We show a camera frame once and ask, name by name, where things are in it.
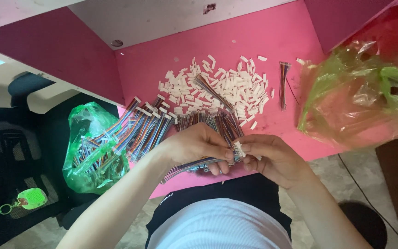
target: person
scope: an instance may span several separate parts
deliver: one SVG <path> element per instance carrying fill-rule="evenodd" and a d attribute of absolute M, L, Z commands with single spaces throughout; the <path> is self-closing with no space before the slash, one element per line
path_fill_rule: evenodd
<path fill-rule="evenodd" d="M 244 168 L 259 173 L 168 194 L 147 225 L 146 248 L 291 248 L 291 220 L 279 206 L 281 186 L 320 248 L 371 249 L 309 165 L 283 140 L 248 135 L 237 141 L 247 154 Z M 214 175 L 229 173 L 232 150 L 206 124 L 167 138 L 88 207 L 57 248 L 114 248 L 165 174 L 203 156 L 223 160 L 209 165 Z"/>

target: tiled floor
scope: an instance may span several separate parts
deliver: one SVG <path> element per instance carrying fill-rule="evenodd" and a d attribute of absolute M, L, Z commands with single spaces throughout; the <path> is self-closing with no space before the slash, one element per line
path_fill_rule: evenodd
<path fill-rule="evenodd" d="M 398 221 L 394 212 L 394 207 L 390 200 L 388 189 L 374 150 L 346 152 L 342 153 L 341 156 L 374 207 L 398 231 Z M 314 160 L 310 162 L 310 166 L 337 201 L 366 201 L 356 184 L 354 184 L 353 180 L 348 175 L 345 167 L 341 164 L 337 155 Z M 279 198 L 282 212 L 293 219 L 291 224 L 293 248 L 317 249 L 318 246 L 314 243 L 301 215 L 283 190 L 279 191 Z M 147 239 L 145 224 L 150 221 L 154 209 L 159 205 L 162 199 L 163 197 L 160 197 L 147 201 L 147 204 L 143 207 L 136 217 L 135 222 L 116 248 L 144 248 Z M 387 230 L 388 245 L 386 248 L 398 248 L 397 235 L 395 235 L 388 226 Z M 53 249 L 57 246 L 64 234 L 65 230 L 58 227 L 56 220 L 54 218 L 49 218 L 13 238 L 1 246 L 0 249 Z"/>

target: desk surface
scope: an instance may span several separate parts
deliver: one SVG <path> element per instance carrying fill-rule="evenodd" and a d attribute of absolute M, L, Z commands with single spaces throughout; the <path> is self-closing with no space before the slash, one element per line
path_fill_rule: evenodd
<path fill-rule="evenodd" d="M 301 66 L 296 63 L 296 58 L 310 59 L 318 63 L 326 57 L 303 0 L 115 51 L 126 106 L 134 96 L 151 103 L 160 93 L 158 82 L 164 82 L 168 70 L 178 72 L 191 65 L 193 57 L 196 57 L 196 61 L 202 61 L 207 59 L 208 54 L 216 59 L 216 68 L 222 67 L 226 70 L 235 69 L 241 55 L 253 59 L 258 55 L 268 58 L 266 62 L 255 60 L 256 72 L 267 74 L 267 92 L 274 88 L 275 97 L 267 102 L 263 114 L 256 115 L 255 120 L 258 124 L 254 130 L 249 129 L 250 125 L 243 127 L 246 135 L 260 133 L 280 136 L 305 160 L 333 155 L 340 151 L 339 148 L 316 141 L 296 129 L 300 107 L 290 91 L 286 96 L 287 110 L 280 110 L 279 61 L 293 64 L 287 78 L 299 100 Z M 233 167 L 229 174 L 219 176 L 184 172 L 166 184 L 159 185 L 151 198 L 166 195 L 174 190 L 203 186 L 248 174 L 252 172 L 246 172 L 241 165 Z"/>

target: plastic bag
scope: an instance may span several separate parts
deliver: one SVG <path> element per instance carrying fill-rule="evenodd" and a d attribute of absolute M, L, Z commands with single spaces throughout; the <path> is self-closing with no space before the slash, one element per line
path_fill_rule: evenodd
<path fill-rule="evenodd" d="M 298 129 L 345 148 L 378 146 L 398 137 L 398 67 L 367 54 L 376 42 L 336 48 L 319 65 L 303 65 L 307 100 Z"/>
<path fill-rule="evenodd" d="M 130 170 L 125 150 L 121 155 L 112 151 L 114 137 L 91 142 L 117 121 L 95 102 L 79 105 L 70 112 L 69 146 L 62 172 L 75 192 L 101 195 Z"/>

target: black shorts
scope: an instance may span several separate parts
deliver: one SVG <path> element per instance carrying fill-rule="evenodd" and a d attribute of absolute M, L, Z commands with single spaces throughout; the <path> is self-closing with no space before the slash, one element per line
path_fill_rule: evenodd
<path fill-rule="evenodd" d="M 217 198 L 228 198 L 257 207 L 277 220 L 291 239 L 291 218 L 280 212 L 279 186 L 257 173 L 227 180 L 224 184 L 219 182 L 170 192 L 156 208 L 151 221 L 147 224 L 148 238 L 145 248 L 154 231 L 175 213 L 192 203 Z"/>

